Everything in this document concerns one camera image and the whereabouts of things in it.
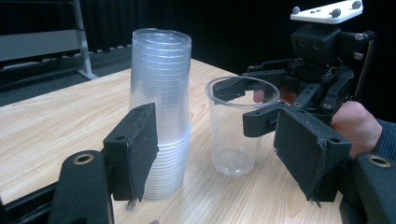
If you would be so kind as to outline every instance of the cup rim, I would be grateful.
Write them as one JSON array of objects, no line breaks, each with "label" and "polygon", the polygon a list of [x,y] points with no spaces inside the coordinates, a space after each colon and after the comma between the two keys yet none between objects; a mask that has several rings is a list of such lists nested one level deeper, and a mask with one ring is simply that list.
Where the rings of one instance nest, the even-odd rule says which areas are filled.
[{"label": "cup rim", "polygon": [[[217,98],[216,96],[214,96],[210,92],[209,87],[211,86],[212,83],[217,82],[218,80],[228,79],[228,78],[240,78],[240,79],[246,78],[246,79],[251,79],[251,80],[256,80],[256,81],[263,82],[266,85],[268,85],[268,86],[270,86],[270,87],[272,87],[274,89],[276,97],[274,97],[274,100],[272,100],[270,102],[265,102],[265,103],[261,103],[261,104],[255,104],[255,105],[241,105],[241,104],[236,104],[236,103],[231,103],[231,102],[228,102],[228,101],[220,100],[219,98]],[[209,99],[215,101],[218,104],[226,105],[226,106],[229,106],[229,107],[246,108],[246,109],[267,107],[269,105],[272,105],[272,104],[276,103],[279,100],[279,98],[280,98],[280,91],[274,84],[272,84],[270,82],[267,82],[267,81],[264,81],[264,80],[261,80],[261,79],[258,79],[258,78],[255,78],[255,77],[240,77],[240,76],[217,77],[215,79],[212,79],[211,81],[209,81],[206,84],[205,93],[206,93],[206,96],[209,97]]]}]

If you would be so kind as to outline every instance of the plastic cup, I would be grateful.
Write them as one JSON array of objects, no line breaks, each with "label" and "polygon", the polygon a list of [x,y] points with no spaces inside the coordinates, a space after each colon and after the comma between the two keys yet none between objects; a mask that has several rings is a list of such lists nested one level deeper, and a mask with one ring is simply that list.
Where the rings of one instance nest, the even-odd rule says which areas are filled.
[{"label": "plastic cup", "polygon": [[[239,83],[239,87],[243,88],[249,85],[250,88],[244,92],[245,95],[228,100],[223,93],[219,93],[221,89],[218,88],[226,82]],[[265,92],[265,103],[253,101],[254,92],[260,91]],[[279,99],[279,90],[271,83],[256,78],[219,77],[207,83],[205,93],[209,98],[214,166],[226,175],[248,173],[254,167],[256,151],[261,146],[259,137],[244,136],[242,116],[275,103]]]}]

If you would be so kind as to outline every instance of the wooden table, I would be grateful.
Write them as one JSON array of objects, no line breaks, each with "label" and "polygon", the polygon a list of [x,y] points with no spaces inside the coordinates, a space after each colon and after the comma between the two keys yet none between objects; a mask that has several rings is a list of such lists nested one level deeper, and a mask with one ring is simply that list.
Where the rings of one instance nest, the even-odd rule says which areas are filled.
[{"label": "wooden table", "polygon": [[[103,148],[128,112],[130,70],[0,107],[0,196],[9,203],[56,182],[71,154]],[[340,223],[336,202],[307,202],[273,148],[262,138],[252,172],[223,175],[211,163],[205,84],[231,73],[191,61],[190,156],[183,186],[167,200],[143,201],[131,211],[114,202],[116,223]]]}]

